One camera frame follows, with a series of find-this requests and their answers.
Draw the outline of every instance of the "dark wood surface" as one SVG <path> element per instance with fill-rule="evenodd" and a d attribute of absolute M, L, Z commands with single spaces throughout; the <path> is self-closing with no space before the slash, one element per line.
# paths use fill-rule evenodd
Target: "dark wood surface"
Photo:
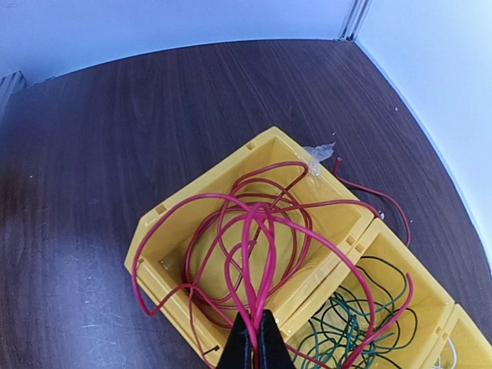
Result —
<path fill-rule="evenodd" d="M 364 53 L 240 42 L 115 61 L 12 98 L 0 125 L 0 367 L 204 367 L 164 316 L 140 312 L 123 260 L 146 211 L 272 125 L 302 145 L 336 141 L 341 175 L 397 199 L 411 250 L 492 338 L 477 233 Z M 404 234 L 394 209 L 361 197 Z"/>

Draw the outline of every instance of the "bin compartment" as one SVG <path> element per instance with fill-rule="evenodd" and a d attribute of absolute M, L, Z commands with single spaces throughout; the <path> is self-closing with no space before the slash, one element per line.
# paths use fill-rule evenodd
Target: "bin compartment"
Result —
<path fill-rule="evenodd" d="M 431 351 L 431 348 L 440 339 L 440 333 L 442 332 L 447 319 L 450 317 L 451 310 L 454 306 L 453 299 L 380 219 L 374 219 L 372 221 L 371 225 L 357 241 L 354 249 L 350 251 L 348 256 L 351 260 L 360 258 L 357 266 L 362 267 L 376 283 L 386 289 L 386 291 L 384 291 L 382 288 L 379 288 L 365 276 L 371 287 L 374 300 L 381 304 L 390 302 L 391 298 L 389 298 L 389 294 L 394 298 L 404 290 L 404 279 L 396 271 L 388 266 L 382 265 L 381 261 L 378 259 L 391 263 L 398 270 L 403 272 L 403 274 L 409 273 L 411 275 L 414 282 L 414 297 L 409 308 L 417 315 L 417 330 L 413 340 L 411 340 L 411 343 L 408 346 L 399 350 L 392 350 L 384 354 L 384 357 L 406 369 L 421 367 L 425 358 Z M 339 264 L 331 273 L 343 274 L 343 271 L 348 273 L 348 268 L 344 264 Z M 326 297 L 333 294 L 334 291 L 342 294 L 346 300 L 353 299 L 352 295 L 357 299 L 365 299 L 362 287 L 353 274 L 349 274 L 341 284 L 341 286 L 350 291 L 350 293 L 339 288 L 336 282 L 332 283 L 330 275 L 327 276 L 327 279 L 321 286 L 323 287 L 323 293 L 328 293 L 324 295 L 325 300 Z M 407 293 L 408 289 L 404 296 L 396 302 L 394 309 L 398 309 L 405 302 Z M 315 289 L 307 300 L 311 301 L 311 303 L 319 301 L 320 291 Z M 317 303 L 316 309 L 319 309 L 323 303 L 323 301 Z M 362 303 L 362 307 L 365 311 L 368 311 L 367 304 Z M 299 314 L 299 311 L 296 311 L 293 314 L 293 317 L 298 316 Z M 388 315 L 388 312 L 384 309 L 381 310 L 381 312 L 378 312 L 376 326 L 387 318 Z M 330 321 L 331 324 L 337 327 L 343 327 L 344 324 L 334 311 L 327 313 L 324 320 Z M 368 323 L 362 317 L 358 317 L 357 321 L 360 323 L 362 329 L 367 329 Z M 400 338 L 398 341 L 398 346 L 400 346 L 406 344 L 412 338 L 415 327 L 415 316 L 410 311 L 407 311 L 403 313 L 398 320 L 398 323 L 401 327 Z M 290 340 L 288 340 L 288 343 L 294 348 L 298 348 L 298 345 L 302 340 L 311 332 L 311 326 L 309 323 L 306 323 L 303 327 L 298 329 L 297 333 Z M 397 336 L 396 324 L 383 335 L 385 336 L 389 333 L 393 333 L 393 335 L 379 341 L 379 346 L 392 346 Z M 311 341 L 311 344 L 307 342 L 305 348 L 301 348 L 301 352 L 307 354 L 308 349 L 313 347 L 313 341 L 314 340 Z M 333 344 L 327 342 L 324 344 L 323 350 L 326 351 L 330 347 L 333 347 Z M 341 350 L 337 349 L 335 356 L 340 357 Z M 296 360 L 298 367 L 301 367 L 301 362 L 302 361 L 299 359 Z M 389 369 L 394 368 L 394 365 L 390 361 L 376 356 L 371 367 Z"/>
<path fill-rule="evenodd" d="M 308 163 L 309 160 L 308 153 L 278 128 L 268 129 L 144 215 L 138 223 L 131 242 L 125 260 L 126 268 L 131 272 L 131 265 L 137 248 L 152 225 L 180 201 L 195 194 L 227 194 L 233 183 L 242 175 L 268 165 L 284 161 Z M 286 167 L 274 169 L 261 175 L 261 177 L 287 186 L 300 173 L 300 167 Z M 258 183 L 251 184 L 242 191 L 279 194 L 279 191 L 273 190 L 272 187 Z M 291 193 L 301 204 L 340 199 L 357 200 L 324 168 L 321 168 L 319 175 L 310 173 L 291 189 Z M 208 215 L 219 210 L 222 205 L 222 200 L 213 199 L 187 204 L 177 210 L 151 237 L 139 260 L 138 283 L 153 302 L 158 303 L 169 291 L 182 283 L 183 259 L 192 235 L 198 225 Z M 374 219 L 369 210 L 352 204 L 313 208 L 307 212 L 313 220 L 313 230 L 337 245 L 345 254 L 353 248 L 356 240 Z M 301 223 L 301 215 L 298 211 L 291 211 L 289 215 L 294 222 Z M 191 273 L 193 275 L 200 267 L 211 240 L 216 236 L 215 229 L 212 227 L 211 230 L 207 231 L 196 247 L 197 251 L 191 259 Z M 242 224 L 237 224 L 224 235 L 224 243 L 228 250 L 240 242 L 241 230 Z M 301 243 L 303 236 L 298 235 L 296 237 Z M 275 238 L 278 264 L 274 283 L 278 281 L 281 272 L 286 268 L 293 242 L 291 230 L 281 225 L 275 227 Z M 250 259 L 251 275 L 254 276 L 253 284 L 255 287 L 261 280 L 266 248 L 266 240 L 260 236 L 258 245 Z M 199 283 L 199 287 L 213 298 L 224 297 L 228 291 L 224 281 L 224 261 L 224 255 L 219 251 L 214 251 Z M 331 251 L 316 241 L 311 242 L 310 251 L 301 268 L 267 302 L 267 308 L 273 312 L 279 327 L 288 322 L 288 318 L 302 305 L 321 281 L 337 267 L 339 262 L 340 260 Z M 243 298 L 244 290 L 239 288 L 238 294 Z M 161 311 L 188 343 L 199 352 L 190 328 L 187 292 L 178 292 Z M 228 314 L 234 320 L 237 312 L 229 311 Z M 193 317 L 194 326 L 204 351 L 218 347 L 216 351 L 207 354 L 209 362 L 216 364 L 228 338 L 228 329 L 212 324 L 196 306 L 193 307 Z"/>
<path fill-rule="evenodd" d="M 456 304 L 422 369 L 433 367 L 439 357 L 441 367 L 452 367 L 454 354 L 448 339 L 456 350 L 455 369 L 492 368 L 492 347 L 465 310 Z"/>

